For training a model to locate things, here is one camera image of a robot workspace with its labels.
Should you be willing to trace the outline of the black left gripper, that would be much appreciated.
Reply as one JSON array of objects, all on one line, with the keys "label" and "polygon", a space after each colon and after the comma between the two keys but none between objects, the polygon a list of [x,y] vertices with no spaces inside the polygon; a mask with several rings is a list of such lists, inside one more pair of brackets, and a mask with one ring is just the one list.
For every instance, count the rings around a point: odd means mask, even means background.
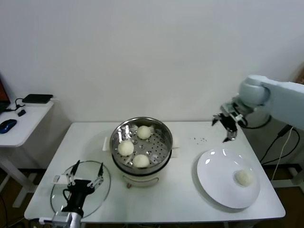
[{"label": "black left gripper", "polygon": [[75,178],[80,160],[73,165],[70,173],[66,173],[67,189],[63,190],[63,196],[67,205],[62,208],[62,212],[83,213],[83,205],[88,195],[93,194],[103,182],[103,163],[101,163],[97,178],[93,181],[78,180]]}]

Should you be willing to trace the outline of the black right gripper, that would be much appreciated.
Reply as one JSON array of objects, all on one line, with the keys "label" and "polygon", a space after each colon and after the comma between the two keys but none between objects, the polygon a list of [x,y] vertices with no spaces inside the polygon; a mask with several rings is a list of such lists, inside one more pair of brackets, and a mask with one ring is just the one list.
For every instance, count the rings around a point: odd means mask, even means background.
[{"label": "black right gripper", "polygon": [[223,140],[224,143],[234,141],[237,137],[237,126],[235,120],[231,116],[225,116],[224,114],[215,114],[212,118],[212,125],[215,125],[218,121],[222,123],[227,130],[227,136]]}]

